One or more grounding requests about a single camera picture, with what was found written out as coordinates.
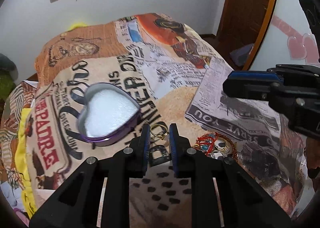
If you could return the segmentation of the wooden bedroom door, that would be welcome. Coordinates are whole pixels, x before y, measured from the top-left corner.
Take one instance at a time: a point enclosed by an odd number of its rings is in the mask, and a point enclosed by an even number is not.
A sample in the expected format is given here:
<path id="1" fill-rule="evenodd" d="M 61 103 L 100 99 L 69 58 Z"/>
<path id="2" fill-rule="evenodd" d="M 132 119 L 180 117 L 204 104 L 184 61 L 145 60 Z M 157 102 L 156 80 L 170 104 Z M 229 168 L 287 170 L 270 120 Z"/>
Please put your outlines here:
<path id="1" fill-rule="evenodd" d="M 225 0 L 216 50 L 235 70 L 244 68 L 263 28 L 270 0 Z"/>

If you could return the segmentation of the white sliding wardrobe door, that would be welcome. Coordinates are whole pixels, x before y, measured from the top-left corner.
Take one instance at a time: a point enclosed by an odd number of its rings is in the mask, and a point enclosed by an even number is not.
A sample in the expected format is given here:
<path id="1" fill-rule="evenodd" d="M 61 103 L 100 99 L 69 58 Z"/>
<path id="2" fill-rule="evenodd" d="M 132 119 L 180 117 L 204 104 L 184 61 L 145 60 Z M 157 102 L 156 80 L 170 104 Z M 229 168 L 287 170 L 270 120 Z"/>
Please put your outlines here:
<path id="1" fill-rule="evenodd" d="M 249 70 L 276 64 L 319 66 L 319 53 L 299 0 L 276 0 L 271 22 Z"/>

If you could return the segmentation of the purple heart-shaped tin box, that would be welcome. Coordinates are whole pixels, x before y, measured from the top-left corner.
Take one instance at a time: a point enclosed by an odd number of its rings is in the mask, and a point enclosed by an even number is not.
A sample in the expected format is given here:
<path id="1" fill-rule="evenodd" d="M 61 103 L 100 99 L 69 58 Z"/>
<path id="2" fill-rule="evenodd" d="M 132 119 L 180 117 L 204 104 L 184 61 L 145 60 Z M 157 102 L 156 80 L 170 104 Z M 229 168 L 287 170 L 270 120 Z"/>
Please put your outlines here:
<path id="1" fill-rule="evenodd" d="M 99 147 L 112 145 L 133 130 L 141 107 L 121 88 L 110 83 L 92 84 L 84 95 L 85 104 L 77 119 L 81 138 Z"/>

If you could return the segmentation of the newspaper print bed blanket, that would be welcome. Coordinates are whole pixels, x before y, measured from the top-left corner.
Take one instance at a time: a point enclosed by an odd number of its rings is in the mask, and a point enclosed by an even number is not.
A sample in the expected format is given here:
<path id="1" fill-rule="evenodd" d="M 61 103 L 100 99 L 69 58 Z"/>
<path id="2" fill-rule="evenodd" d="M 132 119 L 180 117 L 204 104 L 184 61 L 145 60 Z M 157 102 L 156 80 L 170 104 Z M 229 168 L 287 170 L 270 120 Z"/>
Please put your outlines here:
<path id="1" fill-rule="evenodd" d="M 305 140 L 265 102 L 227 98 L 231 67 L 190 27 L 143 14 L 64 32 L 35 60 L 38 81 L 8 96 L 1 119 L 1 191 L 25 224 L 85 158 L 129 145 L 145 123 L 162 133 L 176 123 L 191 143 L 212 131 L 228 137 L 232 156 L 291 218 L 308 205 Z M 81 138 L 77 119 L 96 83 L 126 91 L 141 107 L 137 126 L 99 147 Z"/>

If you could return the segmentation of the green patterned cloth stand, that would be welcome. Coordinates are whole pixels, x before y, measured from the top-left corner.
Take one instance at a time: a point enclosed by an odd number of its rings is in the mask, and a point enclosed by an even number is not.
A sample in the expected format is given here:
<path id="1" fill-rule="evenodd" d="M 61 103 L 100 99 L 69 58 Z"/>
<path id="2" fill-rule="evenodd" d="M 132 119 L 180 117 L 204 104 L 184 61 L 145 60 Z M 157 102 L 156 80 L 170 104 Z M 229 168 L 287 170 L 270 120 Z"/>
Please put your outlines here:
<path id="1" fill-rule="evenodd" d="M 16 87 L 12 77 L 8 74 L 1 74 L 0 78 L 0 99 L 6 100 L 11 91 Z"/>

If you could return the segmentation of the grey plush pillow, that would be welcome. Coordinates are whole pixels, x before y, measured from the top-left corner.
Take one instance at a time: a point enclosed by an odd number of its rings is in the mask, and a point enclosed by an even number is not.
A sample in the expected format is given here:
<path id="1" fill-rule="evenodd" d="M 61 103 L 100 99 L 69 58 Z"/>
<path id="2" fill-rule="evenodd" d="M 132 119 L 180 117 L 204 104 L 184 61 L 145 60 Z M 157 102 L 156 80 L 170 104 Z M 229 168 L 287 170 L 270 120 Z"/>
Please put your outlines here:
<path id="1" fill-rule="evenodd" d="M 0 68 L 1 71 L 8 73 L 12 80 L 17 80 L 18 70 L 15 63 L 2 53 L 0 53 Z"/>

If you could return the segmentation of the yellow round cushion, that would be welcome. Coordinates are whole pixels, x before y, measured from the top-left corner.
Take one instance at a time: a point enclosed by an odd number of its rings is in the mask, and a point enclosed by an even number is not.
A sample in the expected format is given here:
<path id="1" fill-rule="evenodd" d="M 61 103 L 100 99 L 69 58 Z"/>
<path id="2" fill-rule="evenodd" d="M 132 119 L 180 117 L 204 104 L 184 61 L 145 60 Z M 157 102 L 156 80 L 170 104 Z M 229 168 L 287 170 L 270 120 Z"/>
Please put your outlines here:
<path id="1" fill-rule="evenodd" d="M 87 27 L 86 23 L 83 22 L 77 22 L 77 23 L 73 23 L 69 28 L 68 31 L 74 30 L 76 28 L 82 28 L 82 27 Z"/>

